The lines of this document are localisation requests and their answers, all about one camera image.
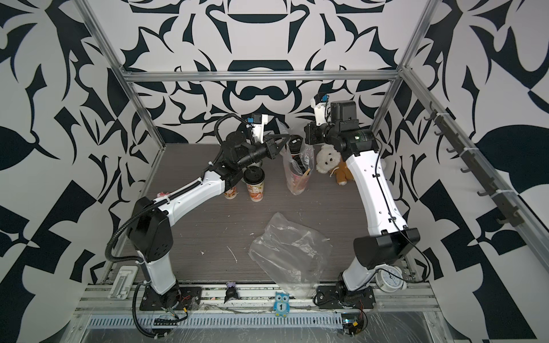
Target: clear plastic bag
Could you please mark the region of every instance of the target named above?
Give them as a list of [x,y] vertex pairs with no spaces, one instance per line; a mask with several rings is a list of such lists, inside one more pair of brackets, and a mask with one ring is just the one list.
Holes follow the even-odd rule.
[[252,242],[248,254],[285,292],[310,298],[331,251],[332,245],[323,234],[290,222],[277,212],[265,233]]
[[[287,134],[287,129],[279,122],[278,128],[281,134]],[[286,175],[286,184],[293,195],[303,193],[307,188],[307,183],[311,177],[312,171],[315,169],[315,149],[312,145],[302,142],[299,155],[292,155],[288,145],[280,152],[282,155],[282,163],[284,163],[284,174]]]

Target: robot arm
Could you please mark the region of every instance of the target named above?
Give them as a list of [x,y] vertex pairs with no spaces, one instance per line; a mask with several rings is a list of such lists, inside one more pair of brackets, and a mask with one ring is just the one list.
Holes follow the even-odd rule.
[[360,128],[354,101],[332,102],[330,122],[322,122],[328,106],[322,93],[311,100],[316,122],[305,126],[307,144],[331,144],[341,153],[356,181],[368,218],[368,236],[353,242],[355,259],[340,276],[340,296],[365,287],[377,269],[394,263],[419,241],[419,232],[408,228],[391,196],[379,163],[379,146],[369,128]]
[[115,262],[139,259],[145,278],[154,291],[154,302],[166,311],[173,312],[180,293],[169,257],[173,245],[171,227],[195,207],[234,187],[243,177],[243,168],[265,157],[274,159],[278,155],[289,140],[289,135],[264,136],[263,126],[266,119],[264,115],[251,115],[246,120],[241,119],[251,128],[251,144],[243,133],[229,133],[226,140],[221,142],[217,157],[209,163],[201,177],[152,201],[141,198],[136,202],[132,216],[134,220],[130,219],[121,228],[127,227],[127,235],[139,258],[112,256],[110,249],[124,230],[119,230],[111,238],[105,252],[107,259]]

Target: stuffed animal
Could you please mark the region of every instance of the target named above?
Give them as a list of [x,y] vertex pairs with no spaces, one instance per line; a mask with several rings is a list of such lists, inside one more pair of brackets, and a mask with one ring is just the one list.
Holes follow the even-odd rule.
[[321,174],[326,174],[337,167],[341,161],[341,154],[335,151],[333,145],[324,144],[316,155],[316,170]]
[[347,181],[354,180],[349,168],[347,168],[347,163],[344,160],[341,160],[337,167],[332,169],[330,177],[335,173],[335,180],[338,185],[343,186],[347,184]]

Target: patterned backdrop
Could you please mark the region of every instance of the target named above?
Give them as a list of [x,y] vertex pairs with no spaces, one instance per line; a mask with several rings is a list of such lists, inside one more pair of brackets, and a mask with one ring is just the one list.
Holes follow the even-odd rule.
[[[443,0],[412,62],[507,183],[549,224],[549,2]],[[547,341],[549,275],[411,90],[382,127],[385,175],[457,339]],[[413,254],[421,271],[425,266]]]
[[[96,0],[90,2],[128,71],[395,69],[426,0]],[[215,143],[226,113],[270,115],[296,133],[317,92],[357,103],[372,122],[385,81],[139,83],[167,143]],[[227,121],[221,136],[234,130]]]
[[158,146],[72,2],[0,1],[0,341],[69,321]]

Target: cup lid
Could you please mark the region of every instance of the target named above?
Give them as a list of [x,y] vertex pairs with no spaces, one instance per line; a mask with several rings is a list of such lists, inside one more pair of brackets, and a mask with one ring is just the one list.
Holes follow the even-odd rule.
[[250,166],[244,172],[244,182],[247,184],[258,184],[263,182],[264,179],[265,173],[259,167]]
[[292,134],[290,136],[290,141],[288,142],[290,153],[292,155],[298,154],[299,151],[301,150],[302,144],[303,144],[303,137],[298,134]]

